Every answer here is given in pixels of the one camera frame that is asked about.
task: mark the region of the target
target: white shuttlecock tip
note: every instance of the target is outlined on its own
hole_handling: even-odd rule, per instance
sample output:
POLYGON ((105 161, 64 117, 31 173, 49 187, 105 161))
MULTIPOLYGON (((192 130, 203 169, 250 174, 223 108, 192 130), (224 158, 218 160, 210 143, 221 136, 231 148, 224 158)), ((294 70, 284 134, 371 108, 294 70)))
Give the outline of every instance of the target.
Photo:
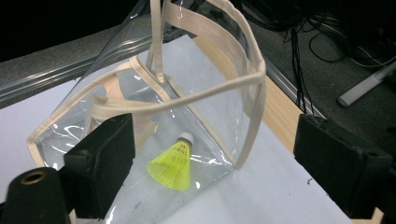
POLYGON ((191 145, 194 145, 194 137, 192 136, 192 134, 190 134, 190 133, 181 133, 178 136, 178 139, 180 139, 180 138, 184 138, 187 141, 189 141, 191 143, 191 145))

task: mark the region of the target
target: clear plastic bag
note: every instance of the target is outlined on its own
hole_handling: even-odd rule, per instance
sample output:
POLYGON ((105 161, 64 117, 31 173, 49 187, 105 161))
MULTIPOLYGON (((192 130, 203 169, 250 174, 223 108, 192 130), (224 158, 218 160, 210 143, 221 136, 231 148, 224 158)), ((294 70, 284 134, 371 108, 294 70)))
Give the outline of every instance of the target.
POLYGON ((137 3, 27 140, 37 166, 61 168, 63 154, 105 119, 132 113, 134 165, 106 219, 92 223, 160 222, 240 168, 261 123, 265 65, 242 14, 226 0, 164 1, 162 13, 159 4, 137 3), (148 164, 170 156, 181 133, 193 136, 190 185, 176 190, 156 181, 148 164))

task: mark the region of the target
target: yellow shuttlecock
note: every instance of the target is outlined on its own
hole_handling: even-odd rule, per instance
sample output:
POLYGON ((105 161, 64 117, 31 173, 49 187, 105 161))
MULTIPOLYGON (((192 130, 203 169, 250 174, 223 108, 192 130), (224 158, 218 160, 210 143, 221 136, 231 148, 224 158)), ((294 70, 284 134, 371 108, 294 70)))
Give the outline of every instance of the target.
POLYGON ((177 190, 190 187, 190 150, 194 138, 182 133, 176 142, 148 163, 148 173, 160 184, 177 190))

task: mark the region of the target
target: shuttlecock cork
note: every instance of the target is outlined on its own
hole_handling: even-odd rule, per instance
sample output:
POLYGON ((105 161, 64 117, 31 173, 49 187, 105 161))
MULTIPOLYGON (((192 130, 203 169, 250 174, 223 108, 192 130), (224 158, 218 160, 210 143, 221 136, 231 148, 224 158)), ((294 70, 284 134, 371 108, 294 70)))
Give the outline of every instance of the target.
POLYGON ((190 151, 194 138, 182 133, 176 142, 148 163, 148 173, 158 183, 176 190, 190 187, 190 151))

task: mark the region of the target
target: clear plastic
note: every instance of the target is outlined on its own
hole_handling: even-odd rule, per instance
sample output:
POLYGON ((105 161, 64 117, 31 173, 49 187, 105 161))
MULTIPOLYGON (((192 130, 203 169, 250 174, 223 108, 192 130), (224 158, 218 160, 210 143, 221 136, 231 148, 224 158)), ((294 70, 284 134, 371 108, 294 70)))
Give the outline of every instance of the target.
MULTIPOLYGON (((228 1, 213 2, 230 5, 228 1)), ((124 185, 105 220, 78 219, 77 223, 161 222, 233 171, 242 154, 248 153, 249 134, 255 137, 252 118, 261 118, 264 100, 264 71, 259 67, 263 61, 257 46, 252 46, 254 40, 248 39, 240 22, 236 22, 243 18, 237 20, 234 14, 206 1, 172 4, 166 6, 173 7, 176 14, 168 20, 178 23, 195 12, 200 15, 196 18, 205 17, 202 20, 213 27, 217 26, 211 21, 218 24, 236 42, 222 44, 221 36, 214 36, 218 41, 212 41, 205 36, 205 29, 195 32, 192 26, 186 31, 166 22, 162 44, 164 81, 159 82, 155 79, 155 64, 145 67, 152 46, 150 3, 136 4, 87 74, 58 107, 61 112, 47 120, 48 128, 33 141, 45 165, 59 169, 64 165, 64 153, 105 119, 133 114, 136 157, 124 185), (151 76, 128 67, 133 62, 151 76), (191 100, 176 104, 180 99, 191 100), (175 144, 181 133, 190 133, 194 138, 189 162, 191 180, 187 189, 175 190, 155 181, 149 175, 148 164, 175 144)))

